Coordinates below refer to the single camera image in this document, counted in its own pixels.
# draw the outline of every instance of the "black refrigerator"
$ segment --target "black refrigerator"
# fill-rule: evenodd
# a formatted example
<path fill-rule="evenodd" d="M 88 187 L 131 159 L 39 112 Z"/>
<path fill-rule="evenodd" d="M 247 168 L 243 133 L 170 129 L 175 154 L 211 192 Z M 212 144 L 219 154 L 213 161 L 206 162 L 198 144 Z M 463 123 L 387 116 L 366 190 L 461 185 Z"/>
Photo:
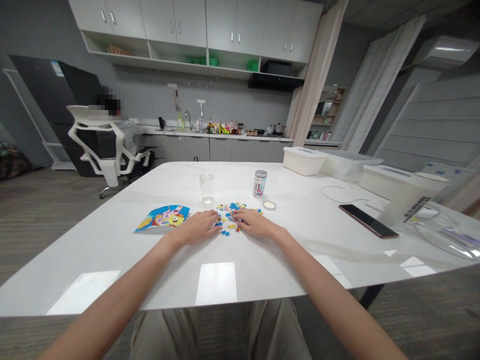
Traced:
<path fill-rule="evenodd" d="M 97 75 L 61 61 L 9 56 L 78 173 L 83 177 L 96 176 L 90 163 L 80 160 L 84 150 L 69 137 L 74 117 L 67 106 L 94 103 L 96 96 L 104 92 Z M 78 137 L 98 150 L 94 131 L 79 131 Z"/>

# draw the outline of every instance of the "beige pants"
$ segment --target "beige pants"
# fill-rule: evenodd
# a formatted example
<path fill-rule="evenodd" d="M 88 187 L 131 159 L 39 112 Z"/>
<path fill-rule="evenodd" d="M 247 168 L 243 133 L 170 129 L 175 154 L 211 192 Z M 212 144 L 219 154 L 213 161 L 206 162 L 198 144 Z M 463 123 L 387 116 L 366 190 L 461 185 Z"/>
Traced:
<path fill-rule="evenodd" d="M 197 358 L 194 307 L 145 312 L 131 337 L 130 360 Z M 255 301 L 248 322 L 248 359 L 312 360 L 290 299 Z"/>

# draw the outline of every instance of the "upper cabinet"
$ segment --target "upper cabinet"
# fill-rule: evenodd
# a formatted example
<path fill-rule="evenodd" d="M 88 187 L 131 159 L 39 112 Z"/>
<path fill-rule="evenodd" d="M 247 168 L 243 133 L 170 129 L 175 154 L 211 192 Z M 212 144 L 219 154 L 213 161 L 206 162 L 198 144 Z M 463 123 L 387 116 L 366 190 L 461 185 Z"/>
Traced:
<path fill-rule="evenodd" d="M 69 0 L 78 28 L 145 39 L 139 0 Z"/>
<path fill-rule="evenodd" d="M 173 0 L 179 44 L 207 47 L 205 0 Z"/>
<path fill-rule="evenodd" d="M 267 0 L 206 0 L 208 48 L 261 55 Z"/>
<path fill-rule="evenodd" d="M 146 38 L 139 0 L 105 0 L 105 4 L 115 35 Z"/>
<path fill-rule="evenodd" d="M 299 63 L 310 61 L 320 16 L 322 16 L 322 8 L 321 4 L 313 2 L 296 2 L 286 53 L 287 60 Z"/>
<path fill-rule="evenodd" d="M 114 33 L 104 0 L 69 0 L 69 2 L 80 30 L 104 34 Z"/>
<path fill-rule="evenodd" d="M 268 0 L 261 55 L 286 59 L 294 21 L 295 0 Z"/>
<path fill-rule="evenodd" d="M 147 39 L 177 42 L 173 0 L 140 0 L 140 8 Z"/>
<path fill-rule="evenodd" d="M 268 0 L 262 56 L 308 63 L 322 8 L 301 0 Z"/>

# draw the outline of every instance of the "carpet floor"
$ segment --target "carpet floor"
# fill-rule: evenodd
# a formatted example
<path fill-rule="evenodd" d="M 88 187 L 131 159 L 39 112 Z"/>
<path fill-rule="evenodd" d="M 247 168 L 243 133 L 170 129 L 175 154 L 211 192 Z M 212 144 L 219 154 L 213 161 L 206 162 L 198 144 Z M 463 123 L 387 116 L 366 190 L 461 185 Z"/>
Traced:
<path fill-rule="evenodd" d="M 0 285 L 106 200 L 103 178 L 42 169 L 0 182 Z M 359 299 L 365 289 L 353 289 Z M 313 359 L 351 359 L 308 296 L 292 299 Z M 201 307 L 198 357 L 246 359 L 251 303 Z M 480 265 L 387 284 L 369 309 L 409 359 L 480 359 Z M 0 359 L 35 359 L 74 316 L 0 318 Z M 128 359 L 133 321 L 105 359 Z"/>

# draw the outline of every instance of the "person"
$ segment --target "person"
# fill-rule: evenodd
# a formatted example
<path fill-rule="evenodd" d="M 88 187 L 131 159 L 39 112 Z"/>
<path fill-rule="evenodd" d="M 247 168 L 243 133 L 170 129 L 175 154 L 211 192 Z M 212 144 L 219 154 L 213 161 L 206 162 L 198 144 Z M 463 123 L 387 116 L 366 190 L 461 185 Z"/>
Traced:
<path fill-rule="evenodd" d="M 272 239 L 303 283 L 314 305 L 354 359 L 406 359 L 370 314 L 284 228 L 255 210 L 234 211 L 238 226 Z M 101 359 L 122 333 L 172 257 L 184 246 L 218 233 L 214 210 L 197 212 L 165 234 L 129 271 L 93 302 L 40 356 Z M 199 317 L 195 308 L 150 310 L 138 319 L 130 359 L 195 359 Z M 249 359 L 311 359 L 289 299 L 255 301 L 249 324 Z"/>
<path fill-rule="evenodd" d="M 135 142 L 135 135 L 143 135 L 148 129 L 144 126 L 138 125 L 130 120 L 122 120 L 122 104 L 120 100 L 114 99 L 110 94 L 99 94 L 96 97 L 96 105 L 101 110 L 107 110 L 108 115 L 113 118 L 113 122 L 116 126 L 125 134 L 124 146 L 130 154 L 135 156 L 139 151 L 144 152 L 148 148 L 139 149 L 137 143 Z M 145 166 L 143 161 L 140 161 L 135 164 L 133 168 L 133 173 L 140 171 L 142 174 L 148 173 L 153 166 L 155 160 L 155 153 L 150 150 L 150 156 L 148 157 L 148 164 Z M 127 164 L 120 166 L 123 170 L 127 168 Z"/>

